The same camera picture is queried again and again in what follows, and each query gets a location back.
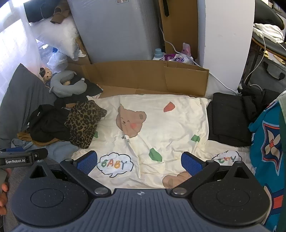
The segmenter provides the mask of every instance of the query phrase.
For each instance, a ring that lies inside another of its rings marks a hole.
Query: finger
[[[7,204],[7,195],[5,192],[2,192],[0,195],[0,207],[5,206]]]
[[[0,207],[0,215],[6,215],[7,214],[7,209],[6,207]]]
[[[2,184],[2,190],[3,190],[4,192],[8,192],[8,190],[9,190],[9,184],[8,184],[7,182],[4,182],[4,183]]]
[[[4,170],[7,172],[7,177],[9,177],[12,173],[11,168],[5,168]]]

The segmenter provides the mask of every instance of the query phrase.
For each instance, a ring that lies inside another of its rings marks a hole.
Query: chair leg
[[[255,68],[255,65],[256,65],[256,61],[258,59],[258,55],[259,55],[259,52],[260,52],[260,46],[257,45],[257,49],[256,49],[256,52],[255,52],[255,57],[254,57],[254,60],[253,60],[253,63],[252,63],[252,66],[251,66],[251,69],[249,71],[249,73],[251,73],[253,71],[253,69]],[[247,78],[247,80],[245,81],[245,84],[247,85],[250,78],[251,78],[251,75],[252,73],[249,75],[249,77]]]

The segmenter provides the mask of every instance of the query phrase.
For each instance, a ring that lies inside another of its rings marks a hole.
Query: pink cheek
[[[132,129],[135,129],[137,127],[136,123],[131,123],[130,126]]]

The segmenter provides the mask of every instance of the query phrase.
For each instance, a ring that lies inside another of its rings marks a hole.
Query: leopard print garment
[[[97,128],[97,123],[107,114],[94,101],[77,102],[71,109],[65,126],[70,129],[70,141],[80,148],[88,148]]]

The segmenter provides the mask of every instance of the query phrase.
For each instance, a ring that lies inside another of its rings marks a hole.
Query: bed
[[[184,151],[204,161],[235,151],[238,155],[234,159],[240,158],[254,171],[249,148],[207,140],[206,108],[210,100],[206,98],[119,95],[89,100],[106,109],[107,115],[99,122],[89,148],[78,150],[72,158],[96,151],[98,163],[89,176],[111,190],[174,187],[176,178],[190,177],[181,165]],[[223,165],[235,161],[223,159]]]

